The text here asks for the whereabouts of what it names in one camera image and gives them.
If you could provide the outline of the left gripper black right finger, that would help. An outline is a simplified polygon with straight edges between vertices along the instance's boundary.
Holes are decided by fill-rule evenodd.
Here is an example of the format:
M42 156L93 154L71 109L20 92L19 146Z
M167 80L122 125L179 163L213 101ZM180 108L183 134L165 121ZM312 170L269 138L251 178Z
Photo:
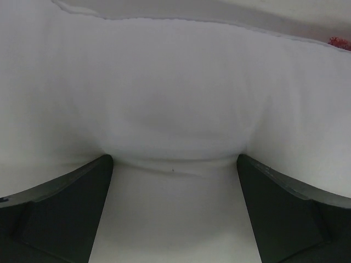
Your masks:
M262 262L350 262L350 198L247 155L237 172Z

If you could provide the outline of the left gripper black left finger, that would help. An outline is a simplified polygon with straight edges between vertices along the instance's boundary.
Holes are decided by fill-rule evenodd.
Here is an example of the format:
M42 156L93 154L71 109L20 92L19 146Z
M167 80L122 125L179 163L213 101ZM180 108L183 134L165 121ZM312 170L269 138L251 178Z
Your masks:
M88 262L114 161L103 155L1 198L1 262Z

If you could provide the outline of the white pillow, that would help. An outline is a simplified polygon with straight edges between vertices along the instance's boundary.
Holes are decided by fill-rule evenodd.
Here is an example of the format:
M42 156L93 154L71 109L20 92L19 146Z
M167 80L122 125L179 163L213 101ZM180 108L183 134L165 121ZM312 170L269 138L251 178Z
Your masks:
M350 53L102 1L1 1L1 198L110 155L88 262L262 262L237 158L350 198Z

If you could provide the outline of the pink red patterned pillowcase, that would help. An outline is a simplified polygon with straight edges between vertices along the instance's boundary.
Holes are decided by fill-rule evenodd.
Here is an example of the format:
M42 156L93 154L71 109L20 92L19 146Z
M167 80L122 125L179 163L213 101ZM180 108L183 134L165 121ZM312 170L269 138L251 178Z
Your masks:
M351 51L351 42L344 38L331 37L328 41L328 44L339 49Z

